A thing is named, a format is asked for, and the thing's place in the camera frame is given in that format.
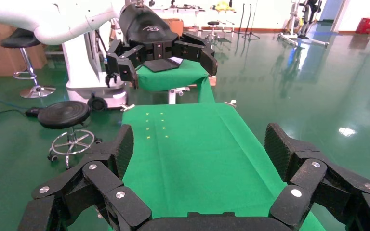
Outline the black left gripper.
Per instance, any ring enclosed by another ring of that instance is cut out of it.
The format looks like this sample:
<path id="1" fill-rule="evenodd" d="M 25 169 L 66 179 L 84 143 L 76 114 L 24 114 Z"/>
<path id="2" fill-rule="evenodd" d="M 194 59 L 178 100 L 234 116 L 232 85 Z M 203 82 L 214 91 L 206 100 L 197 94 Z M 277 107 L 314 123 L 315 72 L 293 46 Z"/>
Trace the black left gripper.
<path id="1" fill-rule="evenodd" d="M 146 5 L 130 4 L 123 7 L 119 25 L 129 45 L 115 39 L 107 50 L 107 87 L 110 87 L 110 81 L 116 83 L 119 77 L 120 80 L 130 82 L 134 88 L 138 88 L 137 67 L 145 61 L 173 56 L 200 63 L 210 76 L 217 74 L 218 61 L 207 40 L 187 32 L 179 37 Z"/>

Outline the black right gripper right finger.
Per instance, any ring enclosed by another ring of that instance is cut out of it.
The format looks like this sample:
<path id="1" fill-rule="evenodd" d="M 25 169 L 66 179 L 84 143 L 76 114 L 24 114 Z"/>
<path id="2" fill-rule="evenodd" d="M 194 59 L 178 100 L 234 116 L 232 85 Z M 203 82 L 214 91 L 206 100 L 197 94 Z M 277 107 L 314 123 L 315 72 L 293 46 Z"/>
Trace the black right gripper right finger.
<path id="1" fill-rule="evenodd" d="M 314 204 L 347 231 L 370 231 L 370 180 L 329 160 L 315 145 L 291 138 L 276 123 L 266 127 L 264 148 L 286 187 L 269 210 L 293 231 Z"/>

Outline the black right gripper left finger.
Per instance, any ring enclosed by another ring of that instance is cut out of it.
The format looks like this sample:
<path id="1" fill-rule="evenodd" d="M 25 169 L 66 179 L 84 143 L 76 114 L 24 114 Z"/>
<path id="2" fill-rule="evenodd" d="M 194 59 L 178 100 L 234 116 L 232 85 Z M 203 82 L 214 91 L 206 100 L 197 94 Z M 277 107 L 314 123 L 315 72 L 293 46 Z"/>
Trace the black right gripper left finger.
<path id="1" fill-rule="evenodd" d="M 114 230 L 138 230 L 152 212 L 123 182 L 133 148 L 132 127 L 123 125 L 114 140 L 95 145 L 76 166 L 38 186 L 18 229 L 65 231 L 94 206 Z"/>

